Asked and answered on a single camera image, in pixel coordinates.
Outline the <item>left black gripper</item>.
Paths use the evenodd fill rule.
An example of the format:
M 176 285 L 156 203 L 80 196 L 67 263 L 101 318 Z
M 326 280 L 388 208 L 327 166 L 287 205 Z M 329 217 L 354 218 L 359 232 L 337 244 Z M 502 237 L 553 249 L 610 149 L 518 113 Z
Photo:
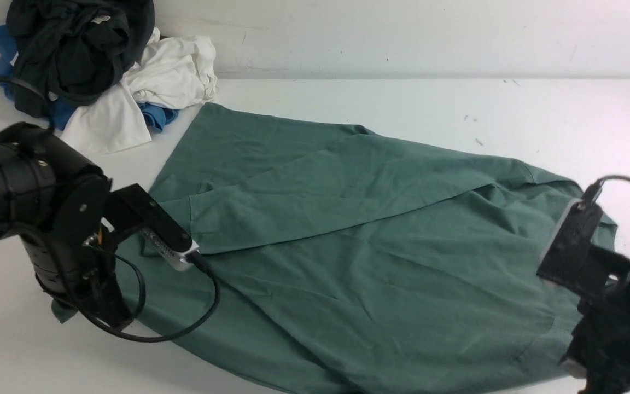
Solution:
M 110 329 L 123 331 L 143 311 L 147 288 L 140 270 L 125 258 L 118 257 L 118 247 L 139 231 L 138 224 L 120 224 L 115 229 L 100 224 L 97 230 L 72 252 L 62 257 L 66 264 L 75 263 L 67 275 L 77 300 L 62 292 L 48 292 L 52 296 L 51 311 L 60 323 L 67 322 L 81 309 L 89 312 L 98 322 Z M 124 262 L 135 272 L 140 290 L 134 309 L 127 306 L 116 274 L 116 264 Z

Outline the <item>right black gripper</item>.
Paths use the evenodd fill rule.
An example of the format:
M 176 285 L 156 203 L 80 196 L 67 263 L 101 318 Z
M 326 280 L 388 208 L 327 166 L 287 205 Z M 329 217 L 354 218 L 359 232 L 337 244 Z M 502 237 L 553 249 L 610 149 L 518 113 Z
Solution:
M 595 308 L 580 312 L 559 366 L 585 380 L 581 393 L 630 392 L 630 312 Z

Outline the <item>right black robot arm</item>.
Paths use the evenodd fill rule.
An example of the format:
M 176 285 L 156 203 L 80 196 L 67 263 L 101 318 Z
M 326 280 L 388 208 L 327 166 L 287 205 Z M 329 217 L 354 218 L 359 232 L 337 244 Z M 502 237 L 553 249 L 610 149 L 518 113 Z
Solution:
M 585 380 L 582 393 L 630 392 L 630 272 L 608 279 L 602 299 L 582 300 L 578 310 L 560 367 Z

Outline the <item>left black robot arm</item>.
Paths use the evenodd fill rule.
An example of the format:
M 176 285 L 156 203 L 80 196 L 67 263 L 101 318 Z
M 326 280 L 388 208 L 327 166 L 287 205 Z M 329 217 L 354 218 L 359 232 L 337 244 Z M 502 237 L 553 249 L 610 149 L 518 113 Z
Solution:
M 137 317 L 115 274 L 102 223 L 112 182 L 89 159 L 30 123 L 0 132 L 0 240 L 18 236 L 43 292 L 115 330 Z

